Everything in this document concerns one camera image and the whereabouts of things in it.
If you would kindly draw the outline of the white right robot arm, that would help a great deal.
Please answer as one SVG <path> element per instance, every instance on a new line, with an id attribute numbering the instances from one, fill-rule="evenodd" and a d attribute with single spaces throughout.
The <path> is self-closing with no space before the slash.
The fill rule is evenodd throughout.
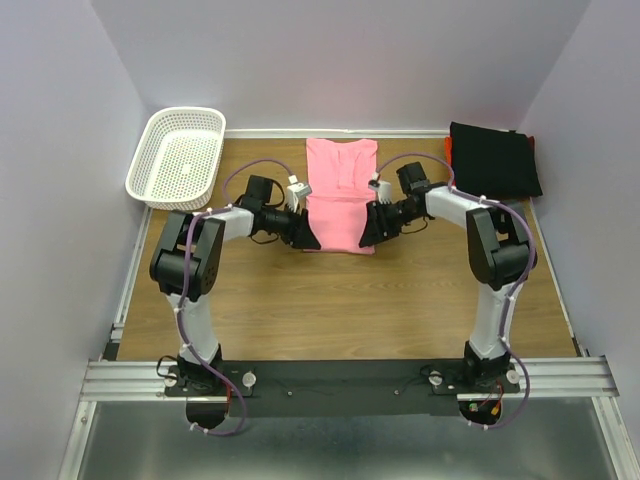
<path id="1" fill-rule="evenodd" d="M 375 199 L 366 204 L 359 246 L 370 247 L 398 237 L 417 219 L 444 219 L 463 228 L 470 270 L 479 284 L 474 330 L 457 362 L 455 378 L 480 392 L 506 377 L 514 357 L 510 330 L 517 298 L 537 262 L 535 239 L 519 203 L 463 192 L 452 180 L 432 183 L 418 162 L 396 171 L 403 200 L 391 200 L 391 186 L 372 174 L 368 187 Z"/>

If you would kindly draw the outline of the pink t shirt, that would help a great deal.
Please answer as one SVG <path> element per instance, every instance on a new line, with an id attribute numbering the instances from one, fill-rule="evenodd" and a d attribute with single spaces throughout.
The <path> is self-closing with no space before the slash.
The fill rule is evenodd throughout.
<path id="1" fill-rule="evenodd" d="M 372 255 L 359 245 L 367 221 L 366 204 L 375 199 L 368 182 L 377 167 L 378 143 L 360 139 L 334 142 L 306 140 L 306 199 L 310 228 L 325 253 Z"/>

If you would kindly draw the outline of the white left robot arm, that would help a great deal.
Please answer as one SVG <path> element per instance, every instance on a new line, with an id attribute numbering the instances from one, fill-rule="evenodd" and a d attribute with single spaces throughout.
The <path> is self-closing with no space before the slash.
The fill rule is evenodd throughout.
<path id="1" fill-rule="evenodd" d="M 226 207 L 169 214 L 149 269 L 173 309 L 182 342 L 177 366 L 164 376 L 168 384 L 209 395 L 227 383 L 210 310 L 226 242 L 264 232 L 293 249 L 320 248 L 308 210 L 301 206 L 312 193 L 310 185 L 291 175 L 287 187 L 279 188 L 283 200 L 273 203 L 277 185 L 273 179 L 252 175 L 245 192 Z"/>

